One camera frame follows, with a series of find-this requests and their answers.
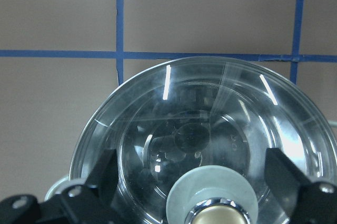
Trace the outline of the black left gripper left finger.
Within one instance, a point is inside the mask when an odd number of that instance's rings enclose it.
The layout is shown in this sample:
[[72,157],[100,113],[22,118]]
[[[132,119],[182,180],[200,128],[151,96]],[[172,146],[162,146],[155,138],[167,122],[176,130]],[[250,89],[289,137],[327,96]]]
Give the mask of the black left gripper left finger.
[[84,183],[105,206],[110,206],[117,189],[117,151],[105,149]]

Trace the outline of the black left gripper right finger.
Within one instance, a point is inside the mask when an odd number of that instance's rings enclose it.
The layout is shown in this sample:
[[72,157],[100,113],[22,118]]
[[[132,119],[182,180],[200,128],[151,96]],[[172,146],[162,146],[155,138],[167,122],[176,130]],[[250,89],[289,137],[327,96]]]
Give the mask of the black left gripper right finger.
[[312,183],[279,148],[266,149],[265,182],[286,215],[294,213],[300,189]]

